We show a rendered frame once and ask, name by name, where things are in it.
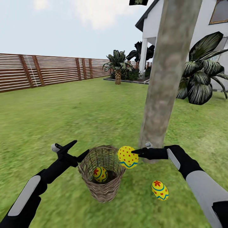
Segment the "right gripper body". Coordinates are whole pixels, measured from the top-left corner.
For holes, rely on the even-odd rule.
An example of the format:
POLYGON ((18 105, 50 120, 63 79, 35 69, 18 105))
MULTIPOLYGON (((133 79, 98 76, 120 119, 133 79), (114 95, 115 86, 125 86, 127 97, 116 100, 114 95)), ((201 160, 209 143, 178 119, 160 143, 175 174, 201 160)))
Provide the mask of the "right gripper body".
POLYGON ((156 149, 148 149, 146 147, 143 148, 143 155, 145 158, 151 160, 151 159, 160 159, 158 154, 158 148, 156 149))

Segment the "easter egg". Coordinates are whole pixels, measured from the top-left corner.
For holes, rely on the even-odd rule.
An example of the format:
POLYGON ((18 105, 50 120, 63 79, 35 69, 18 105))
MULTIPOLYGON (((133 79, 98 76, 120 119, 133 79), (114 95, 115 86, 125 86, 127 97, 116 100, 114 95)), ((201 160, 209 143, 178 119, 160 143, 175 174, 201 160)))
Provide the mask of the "easter egg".
POLYGON ((122 165, 127 169, 132 169, 137 165, 139 154, 131 153, 133 150, 134 148, 130 146, 123 146, 119 149, 119 152, 116 153, 119 165, 122 165))
POLYGON ((107 181, 109 177, 109 173, 107 172, 107 169, 103 166, 97 166, 93 170, 93 177, 95 181, 98 181, 99 183, 103 183, 107 181))
POLYGON ((160 181, 154 181, 152 183, 152 192, 154 196, 159 200, 166 200, 168 198, 168 190, 166 186, 160 181))

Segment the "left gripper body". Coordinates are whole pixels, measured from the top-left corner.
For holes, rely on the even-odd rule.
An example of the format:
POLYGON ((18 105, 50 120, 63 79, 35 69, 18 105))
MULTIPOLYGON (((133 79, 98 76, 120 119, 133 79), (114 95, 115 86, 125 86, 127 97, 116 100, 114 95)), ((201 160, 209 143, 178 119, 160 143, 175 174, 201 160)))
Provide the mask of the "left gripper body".
POLYGON ((76 168, 79 165, 76 159, 70 156, 68 153, 64 154, 68 160, 62 157, 60 151, 57 152, 57 155, 58 159, 52 165, 50 165, 50 171, 54 176, 60 176, 70 166, 76 168))

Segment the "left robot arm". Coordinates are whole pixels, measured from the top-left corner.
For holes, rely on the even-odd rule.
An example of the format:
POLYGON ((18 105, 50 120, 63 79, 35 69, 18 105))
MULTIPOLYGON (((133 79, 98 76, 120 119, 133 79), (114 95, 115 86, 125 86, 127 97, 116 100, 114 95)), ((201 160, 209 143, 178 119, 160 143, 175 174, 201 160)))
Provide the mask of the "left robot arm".
POLYGON ((29 179, 15 203, 0 223, 0 228, 29 228, 36 210, 41 202, 39 195, 47 190, 47 184, 52 183, 70 166, 77 167, 90 153, 88 149, 78 157, 70 156, 67 151, 77 142, 74 140, 65 146, 57 143, 51 145, 51 151, 57 153, 58 159, 29 179))

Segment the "wicker basket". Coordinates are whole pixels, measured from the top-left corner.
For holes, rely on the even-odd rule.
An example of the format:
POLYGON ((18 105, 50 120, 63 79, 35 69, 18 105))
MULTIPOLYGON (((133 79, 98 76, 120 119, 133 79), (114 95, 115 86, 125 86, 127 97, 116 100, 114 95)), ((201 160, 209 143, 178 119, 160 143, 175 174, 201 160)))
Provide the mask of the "wicker basket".
MULTIPOLYGON (((90 153, 93 151, 97 152, 97 149, 113 150, 114 157, 116 156, 116 153, 119 152, 119 149, 115 148, 114 146, 101 145, 99 147, 94 147, 90 149, 90 153)), ((94 177, 92 177, 92 179, 88 179, 88 173, 90 172, 90 169, 88 168, 88 161, 89 157, 85 158, 82 162, 80 162, 77 167, 83 181, 89 188, 92 198, 96 199, 100 203, 110 202, 117 195, 117 191, 119 190, 119 186, 121 184, 121 180, 123 178, 123 174, 126 168, 120 165, 120 170, 117 169, 116 172, 114 170, 108 169, 107 172, 113 175, 115 178, 113 178, 112 180, 110 179, 109 181, 105 181, 103 183, 99 183, 98 181, 93 182, 94 177), (83 166, 85 166, 85 170, 83 166)), ((107 160, 108 165, 112 163, 113 162, 110 159, 107 160)))

